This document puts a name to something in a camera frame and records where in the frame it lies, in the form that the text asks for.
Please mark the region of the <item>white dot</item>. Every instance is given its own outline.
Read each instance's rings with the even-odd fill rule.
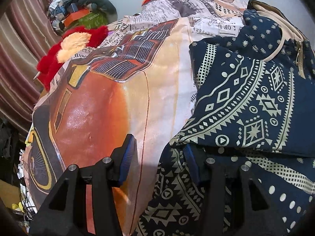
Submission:
[[[247,165],[248,167],[251,167],[252,166],[252,163],[250,161],[246,161],[245,162],[245,165]]]
[[[280,201],[285,201],[287,195],[286,194],[281,194],[280,195]]]
[[[295,226],[295,221],[293,221],[290,225],[290,228],[292,229]]]
[[[238,160],[238,157],[237,157],[237,156],[232,156],[232,157],[231,157],[231,161],[236,162],[237,160]]]
[[[269,193],[270,194],[274,194],[275,190],[276,190],[276,188],[273,185],[269,187]]]
[[[218,153],[220,153],[220,154],[224,153],[224,147],[220,147],[220,148],[218,149]]]
[[[290,202],[289,208],[292,209],[294,208],[294,206],[295,206],[295,201],[293,200]]]

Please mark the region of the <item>satin curtain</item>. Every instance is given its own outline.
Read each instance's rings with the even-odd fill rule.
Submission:
[[[0,19],[0,116],[22,136],[32,122],[40,91],[36,65],[60,40],[46,16],[52,0],[12,0]]]

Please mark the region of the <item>clutter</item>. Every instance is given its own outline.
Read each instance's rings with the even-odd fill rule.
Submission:
[[[107,26],[97,29],[86,29],[84,26],[79,26],[68,30],[62,36],[62,41],[52,46],[48,54],[38,62],[37,70],[40,72],[38,80],[49,91],[51,80],[64,62],[85,47],[96,48],[107,35]]]
[[[90,12],[94,14],[78,22]],[[116,8],[109,0],[55,0],[49,5],[48,15],[53,29],[59,35],[75,26],[84,24],[86,28],[89,25],[100,27],[117,20]],[[89,18],[94,19],[94,16],[97,17],[97,24],[95,20],[89,22]]]

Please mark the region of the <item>stuffed animal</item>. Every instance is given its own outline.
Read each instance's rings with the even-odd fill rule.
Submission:
[[[49,91],[51,80],[64,62],[85,47],[97,48],[107,35],[107,26],[97,29],[85,29],[84,26],[79,26],[68,30],[62,36],[62,41],[53,45],[48,54],[38,62],[37,70],[40,72],[38,80]]]

